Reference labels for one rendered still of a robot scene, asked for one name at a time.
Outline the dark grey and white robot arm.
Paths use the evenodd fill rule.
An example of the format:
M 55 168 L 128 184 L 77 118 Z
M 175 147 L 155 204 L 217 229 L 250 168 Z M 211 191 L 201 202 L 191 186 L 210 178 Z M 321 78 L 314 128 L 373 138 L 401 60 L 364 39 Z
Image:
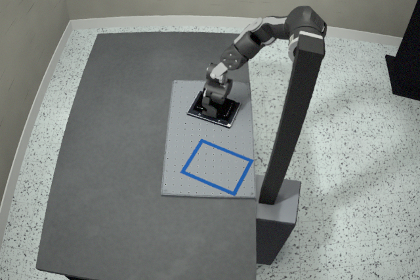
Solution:
M 206 79 L 223 84 L 222 78 L 226 71 L 240 69 L 263 47 L 272 45 L 277 39 L 289 40 L 288 55 L 293 62 L 299 34 L 323 39 L 325 56 L 326 33 L 327 24 L 310 6 L 296 7 L 288 16 L 258 18 L 222 53 L 220 63 L 210 63 Z

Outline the blue tape rectangle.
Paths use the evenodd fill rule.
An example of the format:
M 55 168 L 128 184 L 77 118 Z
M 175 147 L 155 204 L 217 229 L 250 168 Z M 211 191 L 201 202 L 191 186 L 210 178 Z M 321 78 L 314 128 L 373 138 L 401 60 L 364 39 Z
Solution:
M 198 176 L 195 176 L 195 175 L 193 175 L 193 174 L 190 174 L 189 172 L 186 172 L 186 169 L 188 168 L 189 164 L 191 163 L 191 161 L 193 160 L 194 156 L 196 155 L 196 153 L 198 152 L 199 148 L 201 147 L 201 145 L 202 145 L 203 143 L 204 143 L 204 144 L 207 144 L 207 145 L 209 145 L 209 146 L 212 146 L 212 147 L 214 147 L 214 148 L 217 148 L 217 149 L 219 149 L 219 150 L 222 150 L 222 151 L 224 151 L 224 152 L 226 152 L 226 153 L 229 153 L 229 154 L 231 154 L 231 155 L 234 155 L 234 156 L 236 156 L 236 157 L 239 157 L 239 158 L 241 158 L 241 159 L 244 159 L 244 160 L 248 161 L 248 164 L 247 164 L 247 166 L 246 166 L 246 168 L 245 168 L 245 170 L 244 170 L 244 172 L 243 172 L 243 174 L 242 174 L 242 176 L 241 176 L 240 180 L 238 181 L 238 183 L 237 183 L 237 185 L 236 185 L 236 187 L 235 187 L 234 191 L 230 191 L 230 190 L 228 190 L 228 189 L 226 189 L 226 188 L 223 188 L 223 187 L 218 186 L 218 185 L 216 185 L 216 184 L 214 184 L 214 183 L 211 183 L 211 182 L 209 182 L 209 181 L 206 181 L 206 180 L 204 180 L 204 179 L 202 179 L 202 178 L 200 178 L 200 177 L 198 177 Z M 208 141 L 206 141 L 206 140 L 201 139 L 201 140 L 199 141 L 198 145 L 196 146 L 195 150 L 192 152 L 191 156 L 190 156 L 190 157 L 189 157 L 189 159 L 187 160 L 187 162 L 186 162 L 185 166 L 182 168 L 182 170 L 181 170 L 181 172 L 180 172 L 180 173 L 185 174 L 185 175 L 187 175 L 187 176 L 189 176 L 189 177 L 191 177 L 191 178 L 193 178 L 193 179 L 195 179 L 195 180 L 198 180 L 198 181 L 200 181 L 200 182 L 203 182 L 204 184 L 207 184 L 207 185 L 209 185 L 209 186 L 212 186 L 212 187 L 214 187 L 214 188 L 217 188 L 218 190 L 224 191 L 224 192 L 226 192 L 226 193 L 229 193 L 229 194 L 231 194 L 231 195 L 235 196 L 235 195 L 237 194 L 237 192 L 238 192 L 238 190 L 239 190 L 239 188 L 240 188 L 240 186 L 241 186 L 241 184 L 242 184 L 242 182 L 243 182 L 243 180 L 244 180 L 244 178 L 245 178 L 245 176 L 246 176 L 246 174 L 247 174 L 248 170 L 250 169 L 250 167 L 251 167 L 252 163 L 253 163 L 253 160 L 252 160 L 252 159 L 250 159 L 250 158 L 248 158 L 248 157 L 242 156 L 242 155 L 240 155 L 240 154 L 238 154 L 238 153 L 235 153 L 235 152 L 233 152 L 233 151 L 230 151 L 230 150 L 225 149 L 225 148 L 222 148 L 222 147 L 220 147 L 220 146 L 218 146 L 218 145 L 216 145 L 216 144 L 213 144 L 213 143 L 210 143 L 210 142 L 208 142 Z

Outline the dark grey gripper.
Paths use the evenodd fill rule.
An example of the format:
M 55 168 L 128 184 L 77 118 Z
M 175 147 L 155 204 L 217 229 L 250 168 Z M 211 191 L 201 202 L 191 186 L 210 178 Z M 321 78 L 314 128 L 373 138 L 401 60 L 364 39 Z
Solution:
M 210 80 L 206 81 L 203 87 L 202 106 L 205 107 L 207 111 L 203 110 L 202 114 L 217 118 L 217 109 L 210 105 L 211 99 L 213 102 L 223 105 L 224 100 L 227 98 L 227 95 L 230 94 L 233 85 L 233 79 L 228 78 L 228 71 L 224 73 L 222 80 L 224 81 L 223 84 Z

